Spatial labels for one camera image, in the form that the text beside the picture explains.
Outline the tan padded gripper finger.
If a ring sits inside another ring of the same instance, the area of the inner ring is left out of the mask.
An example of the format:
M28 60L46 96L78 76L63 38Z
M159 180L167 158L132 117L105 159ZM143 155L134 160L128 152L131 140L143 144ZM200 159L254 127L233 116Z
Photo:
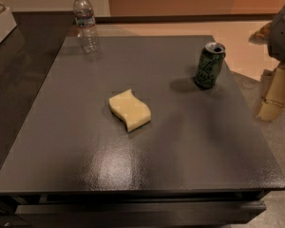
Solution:
M263 75L264 92L256 109L256 117L272 122L285 108L285 62L280 62L273 71Z

